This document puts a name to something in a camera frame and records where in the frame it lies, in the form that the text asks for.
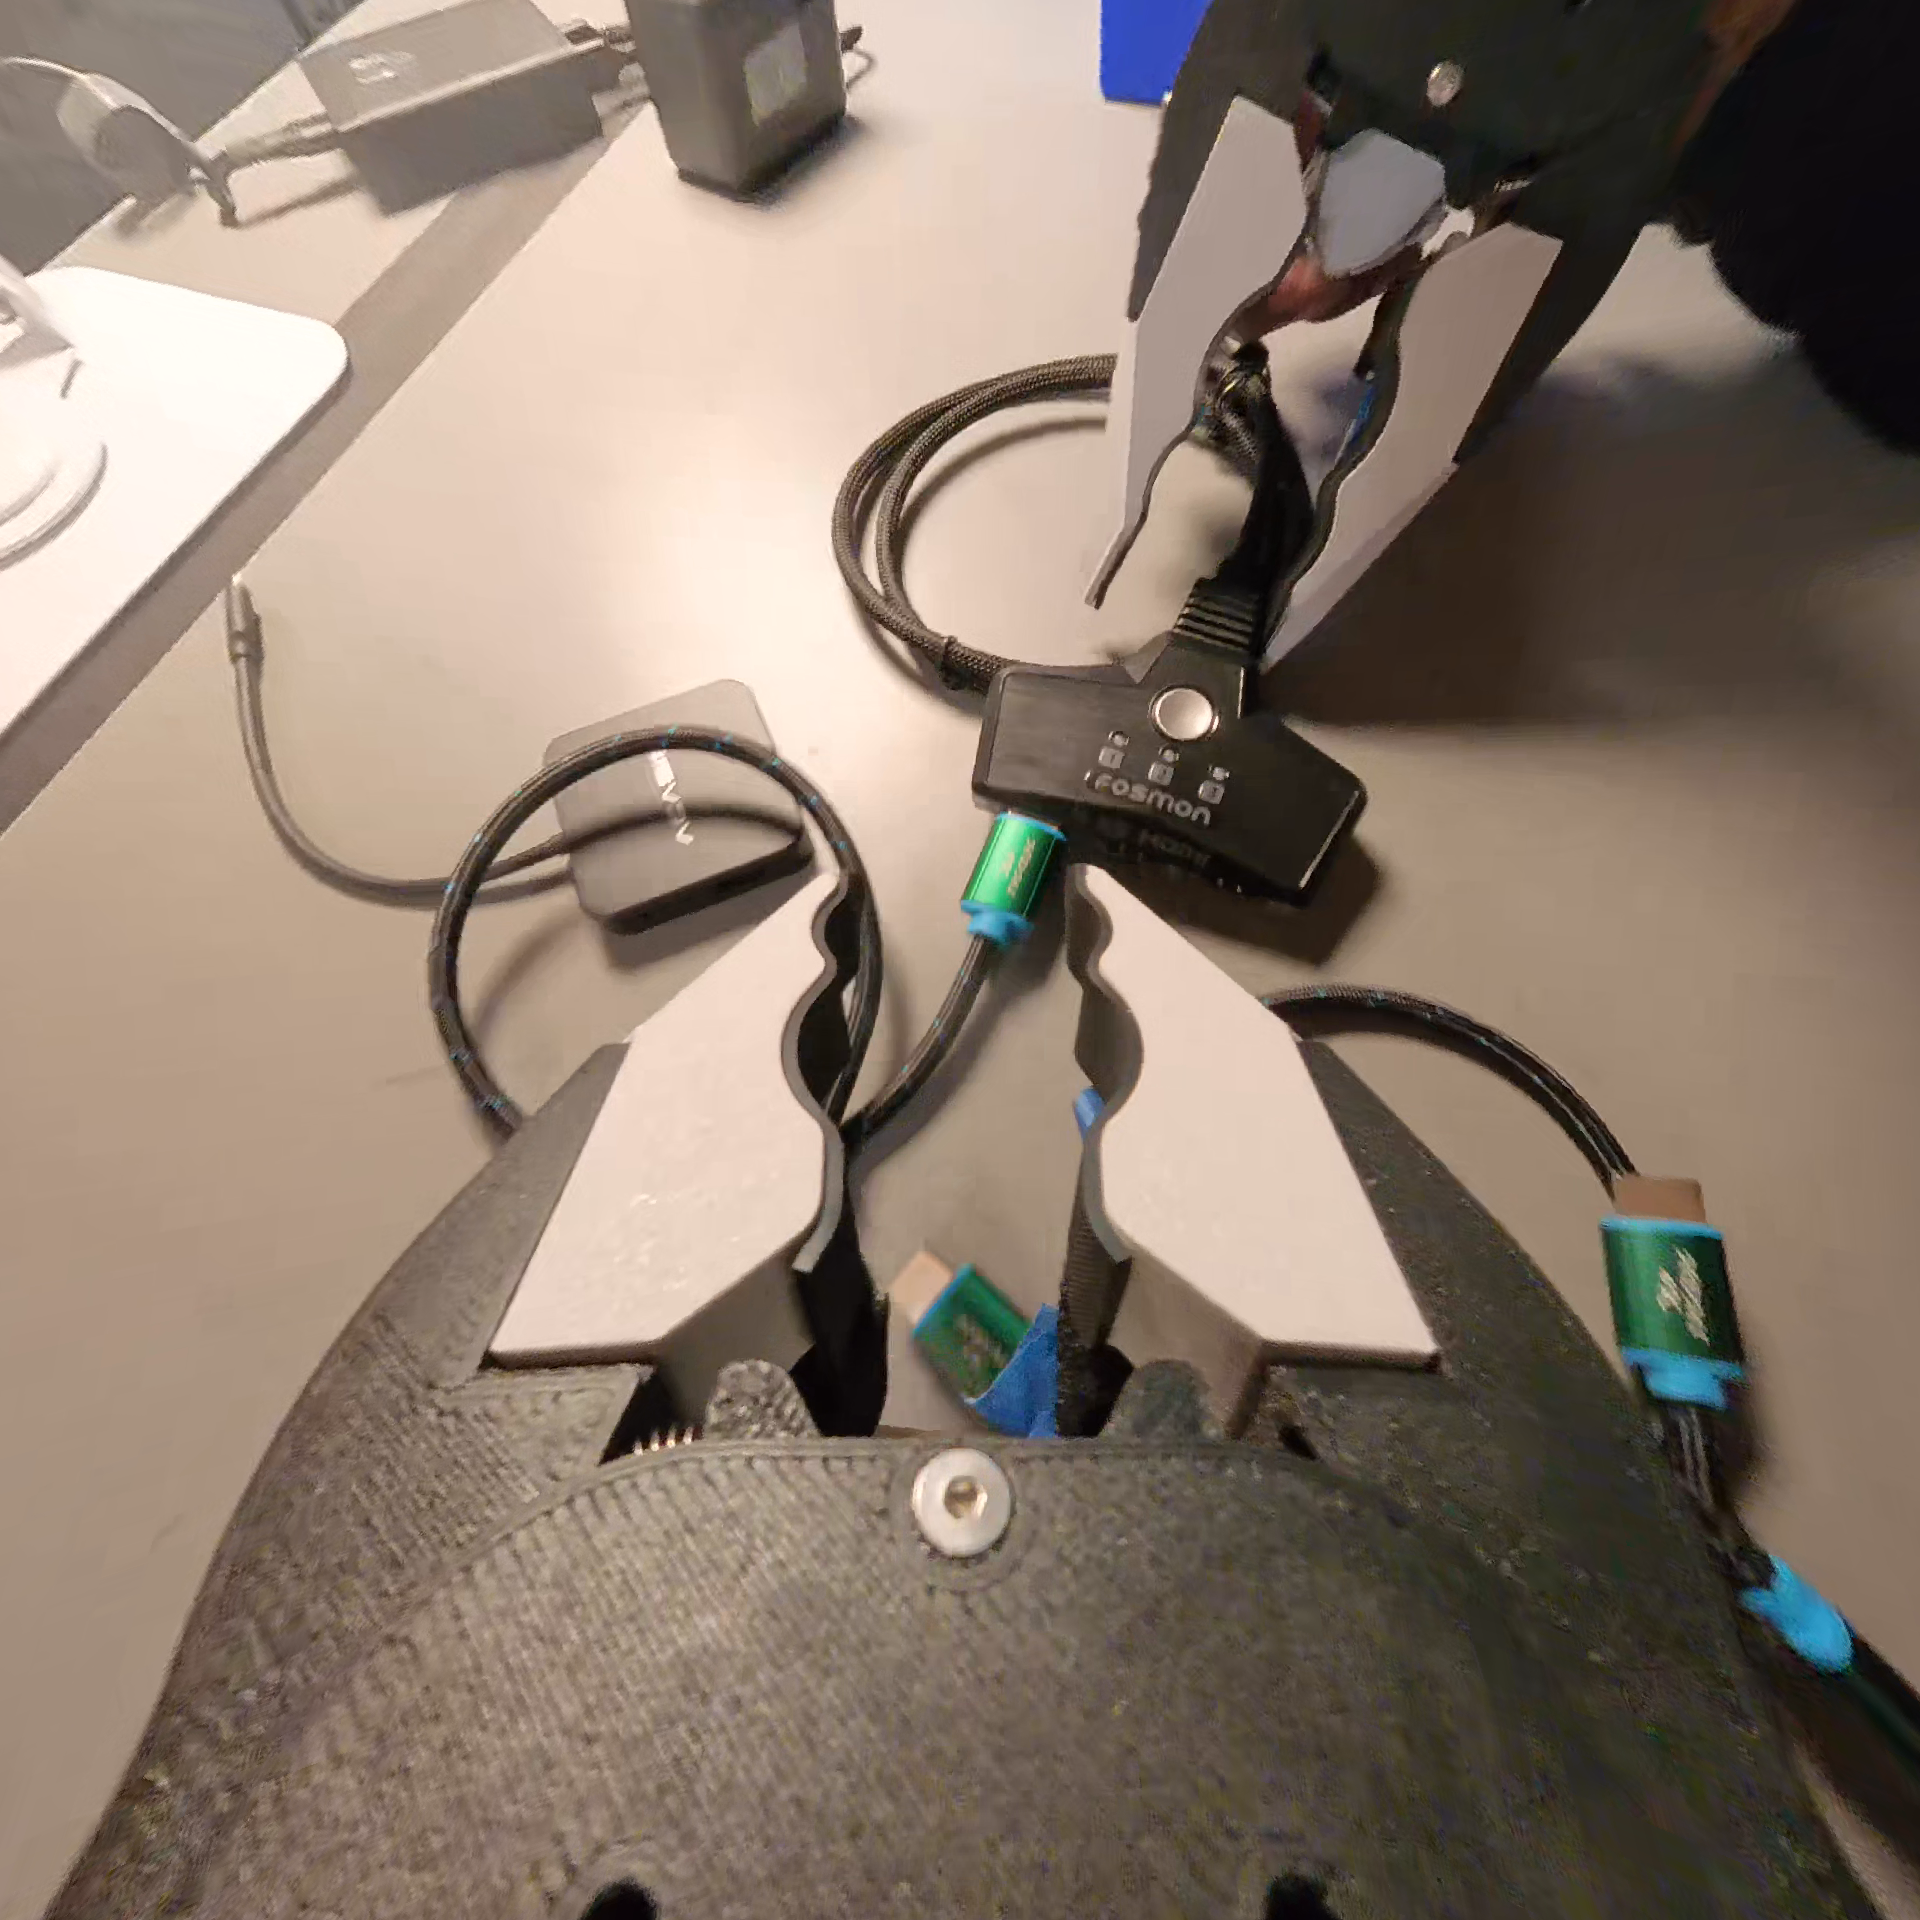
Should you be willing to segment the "blue object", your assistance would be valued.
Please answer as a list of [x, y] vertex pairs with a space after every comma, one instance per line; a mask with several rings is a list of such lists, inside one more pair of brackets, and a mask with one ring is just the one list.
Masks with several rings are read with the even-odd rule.
[[1209, 3], [1097, 5], [1097, 90], [1111, 106], [1164, 106]]

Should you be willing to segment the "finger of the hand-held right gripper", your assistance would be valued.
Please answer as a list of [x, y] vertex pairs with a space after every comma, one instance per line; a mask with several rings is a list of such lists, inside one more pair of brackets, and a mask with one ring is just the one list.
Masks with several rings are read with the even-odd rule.
[[1291, 119], [1233, 99], [1128, 317], [1109, 387], [1101, 546], [1085, 604], [1099, 608], [1127, 562], [1168, 455], [1201, 406], [1209, 357], [1236, 320], [1312, 248], [1325, 168], [1315, 99]]
[[1499, 224], [1451, 238], [1380, 316], [1366, 392], [1312, 506], [1263, 643], [1278, 663], [1451, 478], [1557, 263], [1557, 238]]

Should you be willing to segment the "dark grey usb hub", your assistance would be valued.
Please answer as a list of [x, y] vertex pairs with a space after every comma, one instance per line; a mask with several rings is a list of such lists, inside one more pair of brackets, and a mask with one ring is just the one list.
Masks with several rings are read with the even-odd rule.
[[753, 764], [692, 750], [691, 732], [728, 735], [757, 757], [774, 752], [752, 691], [736, 678], [624, 710], [547, 748], [547, 762], [563, 762], [609, 735], [673, 738], [612, 762], [552, 800], [571, 888], [600, 927], [671, 920], [811, 861], [797, 800]]

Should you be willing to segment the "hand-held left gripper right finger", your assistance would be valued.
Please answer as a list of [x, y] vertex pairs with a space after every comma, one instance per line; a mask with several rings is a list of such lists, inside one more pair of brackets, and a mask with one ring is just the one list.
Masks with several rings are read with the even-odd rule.
[[1092, 1340], [1173, 1360], [1240, 1429], [1275, 1362], [1431, 1372], [1439, 1349], [1303, 1045], [1101, 869], [1070, 869]]

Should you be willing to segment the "silver monitor stand base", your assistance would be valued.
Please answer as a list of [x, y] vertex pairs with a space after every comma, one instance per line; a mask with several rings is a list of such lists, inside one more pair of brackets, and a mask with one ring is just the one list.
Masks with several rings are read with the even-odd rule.
[[342, 334], [1, 263], [1, 735], [345, 383]]

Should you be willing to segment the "flat dark power brick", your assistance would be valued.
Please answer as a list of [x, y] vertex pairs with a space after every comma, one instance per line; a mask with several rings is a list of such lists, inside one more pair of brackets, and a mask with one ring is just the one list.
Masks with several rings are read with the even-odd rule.
[[462, 3], [315, 44], [297, 66], [384, 212], [588, 148], [589, 53], [533, 3]]

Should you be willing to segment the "black upright power adapter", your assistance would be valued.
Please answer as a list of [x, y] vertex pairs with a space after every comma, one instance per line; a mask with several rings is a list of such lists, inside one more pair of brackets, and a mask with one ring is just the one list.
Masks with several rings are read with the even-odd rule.
[[677, 173], [734, 198], [783, 176], [847, 111], [833, 3], [627, 3]]

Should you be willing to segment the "black hdmi switch box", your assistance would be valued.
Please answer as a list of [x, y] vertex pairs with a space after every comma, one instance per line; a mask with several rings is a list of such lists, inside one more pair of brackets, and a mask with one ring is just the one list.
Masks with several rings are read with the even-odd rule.
[[1291, 904], [1366, 802], [1348, 767], [1256, 704], [1246, 645], [1187, 630], [1120, 663], [998, 671], [973, 794], [1103, 864]]

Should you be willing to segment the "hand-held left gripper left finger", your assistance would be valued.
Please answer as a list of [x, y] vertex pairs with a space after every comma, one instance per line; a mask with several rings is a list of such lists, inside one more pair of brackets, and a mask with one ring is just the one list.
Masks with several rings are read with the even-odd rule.
[[844, 876], [808, 880], [630, 1030], [487, 1343], [493, 1364], [789, 1368], [811, 1346], [796, 1259], [832, 1234], [844, 1155], [799, 1030], [839, 978], [845, 901]]

